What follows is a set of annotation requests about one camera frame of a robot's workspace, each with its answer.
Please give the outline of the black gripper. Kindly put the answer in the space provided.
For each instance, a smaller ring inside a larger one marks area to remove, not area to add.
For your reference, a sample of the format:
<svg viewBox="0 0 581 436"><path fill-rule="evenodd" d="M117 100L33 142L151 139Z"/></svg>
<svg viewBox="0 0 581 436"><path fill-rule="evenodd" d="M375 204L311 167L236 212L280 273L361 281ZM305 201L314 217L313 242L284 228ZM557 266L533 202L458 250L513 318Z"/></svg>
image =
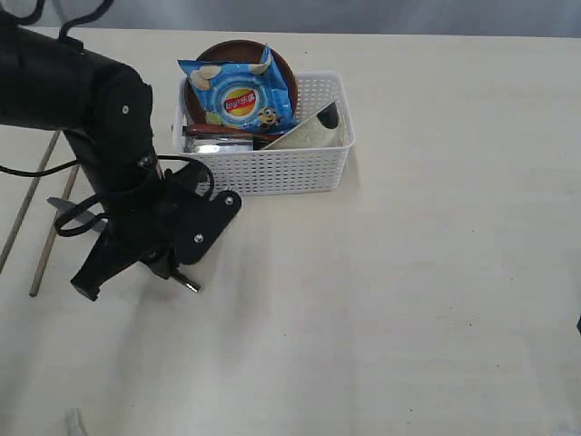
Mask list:
<svg viewBox="0 0 581 436"><path fill-rule="evenodd" d="M161 181L138 193L146 201L142 207L107 215L105 230L71 280L72 286L95 302L105 282L138 262L160 277L181 277L182 263L175 257L167 218L180 198L197 194L196 187L203 181L202 167L168 170Z"/></svg>

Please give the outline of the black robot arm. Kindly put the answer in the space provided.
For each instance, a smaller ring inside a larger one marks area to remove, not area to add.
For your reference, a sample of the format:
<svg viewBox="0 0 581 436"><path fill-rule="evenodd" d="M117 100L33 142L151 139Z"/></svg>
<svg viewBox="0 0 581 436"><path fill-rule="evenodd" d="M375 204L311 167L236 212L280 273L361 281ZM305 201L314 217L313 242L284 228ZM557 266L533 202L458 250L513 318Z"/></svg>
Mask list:
<svg viewBox="0 0 581 436"><path fill-rule="evenodd" d="M95 300L102 284L134 263L192 290L178 269L166 223L175 174L153 147L153 91L129 65L87 50L63 25L55 38L31 30L43 12L1 15L1 122L64 134L94 194L61 213L62 237L103 226L72 280Z"/></svg>

